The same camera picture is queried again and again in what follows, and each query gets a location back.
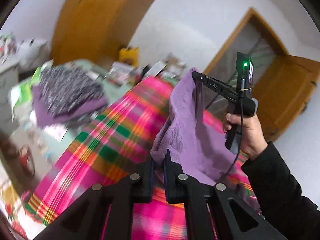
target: metal screw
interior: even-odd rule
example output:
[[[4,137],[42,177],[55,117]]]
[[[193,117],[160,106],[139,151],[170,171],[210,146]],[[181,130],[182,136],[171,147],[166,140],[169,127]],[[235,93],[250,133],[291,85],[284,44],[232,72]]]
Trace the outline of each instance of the metal screw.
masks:
[[[184,173],[181,173],[181,174],[179,174],[178,179],[180,179],[180,180],[187,180],[187,179],[188,179],[188,175],[187,175],[187,174],[184,174]]]
[[[223,183],[218,183],[216,185],[216,189],[219,191],[224,191],[226,188],[227,188],[226,185],[224,185]]]
[[[137,180],[140,178],[140,175],[138,173],[133,173],[130,175],[130,179],[132,180]]]
[[[91,188],[93,190],[100,190],[102,188],[102,185],[100,183],[93,184]]]

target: purple towel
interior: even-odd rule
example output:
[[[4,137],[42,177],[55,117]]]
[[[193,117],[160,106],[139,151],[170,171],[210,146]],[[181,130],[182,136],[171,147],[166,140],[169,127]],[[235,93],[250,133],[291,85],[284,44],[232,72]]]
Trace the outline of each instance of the purple towel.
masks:
[[[77,117],[81,117],[84,114],[93,112],[103,106],[107,106],[108,100],[105,96],[85,101],[81,106],[77,109],[67,113],[67,114],[60,114],[56,117],[52,117],[50,112],[48,112],[48,108],[45,105],[45,102],[41,98],[41,87],[34,86],[32,88],[33,94],[33,107],[36,111],[37,117],[37,125],[40,127],[45,127],[46,125],[52,125],[55,123],[64,123],[75,119]]]
[[[192,68],[170,95],[170,115],[156,136],[151,156],[161,163],[169,149],[171,160],[180,163],[184,173],[214,185],[227,172],[235,155],[224,146],[224,134],[202,123],[202,84],[193,81],[193,71],[197,69]]]

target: plaid blanket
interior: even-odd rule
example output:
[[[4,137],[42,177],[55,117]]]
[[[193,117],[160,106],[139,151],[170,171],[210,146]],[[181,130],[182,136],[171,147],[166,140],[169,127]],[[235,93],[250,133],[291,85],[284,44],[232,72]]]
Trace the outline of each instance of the plaid blanket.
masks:
[[[36,188],[29,201],[34,215],[48,225],[92,184],[110,185],[134,172],[169,115],[171,91],[171,85],[149,77],[87,125]],[[208,112],[204,122],[223,132]],[[241,169],[229,180],[244,184],[254,198]],[[169,205],[164,190],[155,188],[151,204],[134,205],[132,239],[187,239],[183,205]]]

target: human hand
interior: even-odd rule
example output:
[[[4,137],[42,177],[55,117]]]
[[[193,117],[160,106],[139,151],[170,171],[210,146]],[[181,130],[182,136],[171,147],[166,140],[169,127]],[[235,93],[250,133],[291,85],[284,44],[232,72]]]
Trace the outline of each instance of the human hand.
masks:
[[[223,130],[231,130],[231,124],[241,125],[241,116],[227,113],[223,122]],[[263,137],[262,128],[257,115],[243,118],[242,143],[240,149],[249,155],[251,160],[257,158],[268,146]]]

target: black jacket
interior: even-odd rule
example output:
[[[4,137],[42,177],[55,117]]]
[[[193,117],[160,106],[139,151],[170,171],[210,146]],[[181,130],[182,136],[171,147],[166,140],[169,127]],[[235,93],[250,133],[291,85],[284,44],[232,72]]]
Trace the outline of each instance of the black jacket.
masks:
[[[320,239],[320,211],[301,196],[300,184],[272,142],[242,170],[248,175],[265,219],[288,240]]]

